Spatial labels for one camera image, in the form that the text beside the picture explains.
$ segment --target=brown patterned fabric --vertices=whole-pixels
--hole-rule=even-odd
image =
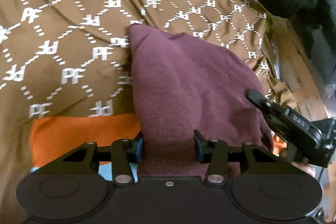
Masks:
[[[257,0],[1,0],[0,15],[1,223],[30,168],[32,120],[134,112],[132,23],[227,47],[255,71],[268,98],[281,103],[288,94],[283,86],[273,90],[278,83],[263,52],[266,14]]]

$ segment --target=folded purple garment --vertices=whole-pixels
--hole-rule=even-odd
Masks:
[[[230,50],[185,33],[129,27],[134,107],[144,135],[140,175],[204,176],[194,129],[231,146],[253,142],[273,150],[270,130],[245,98],[262,92],[254,72]],[[233,175],[239,165],[230,165]]]

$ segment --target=screw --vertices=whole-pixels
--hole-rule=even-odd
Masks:
[[[132,178],[129,175],[118,175],[115,178],[115,181],[118,183],[129,183],[131,182]]]
[[[210,175],[208,176],[208,181],[212,183],[221,183],[224,180],[223,176],[221,175]]]

